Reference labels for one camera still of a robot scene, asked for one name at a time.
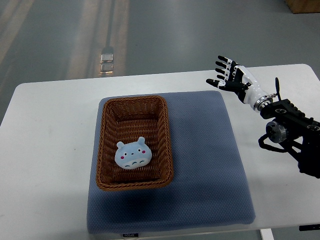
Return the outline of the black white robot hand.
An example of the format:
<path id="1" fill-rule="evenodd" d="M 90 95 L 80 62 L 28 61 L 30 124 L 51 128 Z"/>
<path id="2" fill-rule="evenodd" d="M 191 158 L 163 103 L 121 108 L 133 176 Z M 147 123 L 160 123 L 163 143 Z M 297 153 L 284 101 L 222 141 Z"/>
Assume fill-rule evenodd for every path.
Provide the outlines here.
<path id="1" fill-rule="evenodd" d="M 218 66 L 216 79 L 208 78 L 206 82 L 223 91 L 233 92 L 243 103 L 260 112 L 266 105 L 273 102 L 273 97 L 265 92 L 256 77 L 243 65 L 221 56 L 215 62 Z"/>

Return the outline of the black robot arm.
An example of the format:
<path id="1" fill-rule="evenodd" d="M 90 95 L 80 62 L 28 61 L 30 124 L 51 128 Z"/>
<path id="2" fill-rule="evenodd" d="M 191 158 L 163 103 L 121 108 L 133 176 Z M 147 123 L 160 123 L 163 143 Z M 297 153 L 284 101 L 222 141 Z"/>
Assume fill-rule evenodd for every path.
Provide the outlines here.
<path id="1" fill-rule="evenodd" d="M 299 172 L 320 177 L 320 123 L 298 110 L 288 99 L 281 99 L 279 79 L 275 79 L 275 96 L 278 101 L 266 103 L 260 108 L 268 122 L 266 133 L 258 140 L 262 149 L 288 153 L 296 161 Z"/>

